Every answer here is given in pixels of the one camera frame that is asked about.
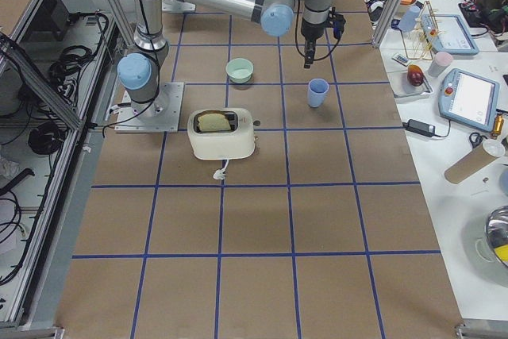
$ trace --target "paper roll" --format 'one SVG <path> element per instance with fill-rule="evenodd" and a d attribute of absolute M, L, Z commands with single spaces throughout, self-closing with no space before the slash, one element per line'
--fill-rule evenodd
<path fill-rule="evenodd" d="M 500 142 L 486 139 L 446 170 L 444 177 L 450 183 L 458 184 L 503 155 L 505 155 L 505 148 Z"/>

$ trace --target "light blue cap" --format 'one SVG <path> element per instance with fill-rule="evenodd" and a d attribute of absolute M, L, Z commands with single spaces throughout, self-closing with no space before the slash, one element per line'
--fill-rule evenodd
<path fill-rule="evenodd" d="M 261 15 L 261 27 L 270 36 L 280 37 L 287 33 L 293 22 L 293 10 L 285 4 L 274 4 Z"/>
<path fill-rule="evenodd" d="M 124 87 L 135 91 L 141 89 L 150 80 L 152 65 L 150 60 L 140 53 L 130 53 L 120 60 L 117 71 Z"/>

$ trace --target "bread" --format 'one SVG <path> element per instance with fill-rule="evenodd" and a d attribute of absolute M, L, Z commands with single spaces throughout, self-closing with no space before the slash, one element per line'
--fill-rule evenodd
<path fill-rule="evenodd" d="M 231 125 L 224 112 L 219 110 L 207 110 L 196 116 L 198 128 L 201 133 L 213 133 L 217 131 L 231 131 Z"/>

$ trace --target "tablet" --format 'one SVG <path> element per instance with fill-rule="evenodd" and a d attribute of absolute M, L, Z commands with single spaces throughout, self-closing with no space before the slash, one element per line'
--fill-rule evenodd
<path fill-rule="evenodd" d="M 443 117 L 482 131 L 492 131 L 499 84 L 460 69 L 447 74 L 439 94 Z"/>
<path fill-rule="evenodd" d="M 430 15 L 424 14 L 421 16 L 421 27 L 434 51 L 465 56 L 478 54 L 478 46 L 459 15 L 434 16 L 437 26 L 435 26 L 436 23 Z M 431 32 L 436 28 L 439 33 L 433 37 Z"/>

